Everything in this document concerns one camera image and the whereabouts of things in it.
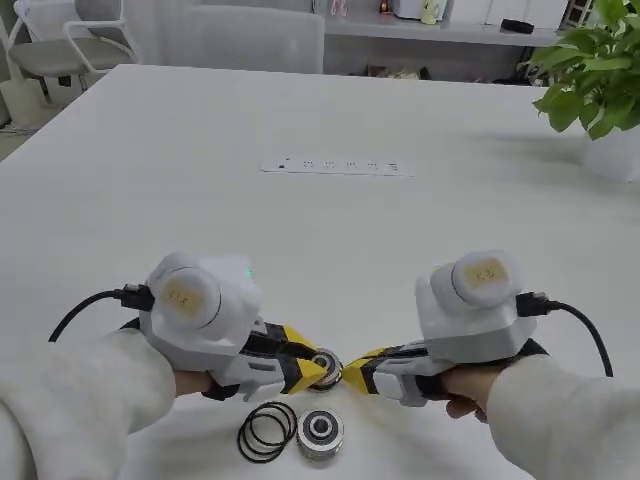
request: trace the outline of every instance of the potted plant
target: potted plant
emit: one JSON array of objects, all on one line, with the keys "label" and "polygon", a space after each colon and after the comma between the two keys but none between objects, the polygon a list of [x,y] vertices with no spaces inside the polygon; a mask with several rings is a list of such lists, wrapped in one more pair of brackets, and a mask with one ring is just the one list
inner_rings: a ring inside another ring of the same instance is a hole
[{"label": "potted plant", "polygon": [[598,24],[564,34],[530,63],[555,83],[535,107],[551,127],[579,120],[583,164],[617,180],[640,179],[640,0],[595,0]]}]

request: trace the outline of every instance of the cable connector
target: cable connector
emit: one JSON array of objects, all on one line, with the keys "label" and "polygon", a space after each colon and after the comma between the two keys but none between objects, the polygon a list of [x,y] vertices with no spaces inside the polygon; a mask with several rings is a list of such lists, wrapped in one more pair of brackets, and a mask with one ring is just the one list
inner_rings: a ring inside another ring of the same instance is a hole
[{"label": "cable connector", "polygon": [[126,284],[122,290],[118,290],[120,305],[133,310],[150,312],[156,299],[151,289],[146,285]]},{"label": "cable connector", "polygon": [[554,310],[546,293],[528,292],[516,295],[516,310],[519,317],[548,315]]}]

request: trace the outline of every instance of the white table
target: white table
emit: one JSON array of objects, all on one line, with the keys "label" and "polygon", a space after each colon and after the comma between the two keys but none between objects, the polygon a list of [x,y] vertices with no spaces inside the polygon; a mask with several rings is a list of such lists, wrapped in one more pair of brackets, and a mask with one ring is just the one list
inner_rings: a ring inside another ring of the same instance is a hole
[{"label": "white table", "polygon": [[[250,255],[265,318],[350,360],[419,338],[419,273],[498,247],[529,287],[590,314],[618,376],[638,384],[640,190],[576,165],[582,135],[538,118],[530,103],[542,93],[119,67],[0,164],[3,345],[45,342],[80,299],[143,281],[181,249]],[[418,177],[259,171],[285,154],[392,158]],[[92,307],[61,343],[130,318],[115,304]],[[600,374],[572,318],[544,320],[537,338],[566,368]],[[485,426],[450,421],[441,405],[405,409],[346,389],[290,401],[344,417],[344,450],[327,470],[295,445],[273,464],[247,464],[234,439],[250,406],[194,396],[132,437],[122,479],[528,478]]]}]

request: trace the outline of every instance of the white pot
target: white pot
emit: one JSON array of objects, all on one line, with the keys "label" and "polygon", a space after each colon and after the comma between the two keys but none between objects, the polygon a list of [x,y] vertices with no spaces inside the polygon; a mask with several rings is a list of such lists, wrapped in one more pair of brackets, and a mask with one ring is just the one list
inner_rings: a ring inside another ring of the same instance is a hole
[{"label": "white pot", "polygon": [[587,170],[621,182],[640,180],[640,127],[626,132],[616,128],[586,143],[582,164]]}]

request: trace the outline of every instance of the power strip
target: power strip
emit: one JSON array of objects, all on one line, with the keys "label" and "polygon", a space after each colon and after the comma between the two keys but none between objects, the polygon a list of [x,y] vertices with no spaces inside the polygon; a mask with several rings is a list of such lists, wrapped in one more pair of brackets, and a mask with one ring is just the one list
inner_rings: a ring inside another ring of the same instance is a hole
[{"label": "power strip", "polygon": [[372,160],[311,159],[285,157],[265,160],[260,170],[280,173],[320,173],[339,175],[378,175],[385,177],[415,177],[406,162],[378,162]]}]

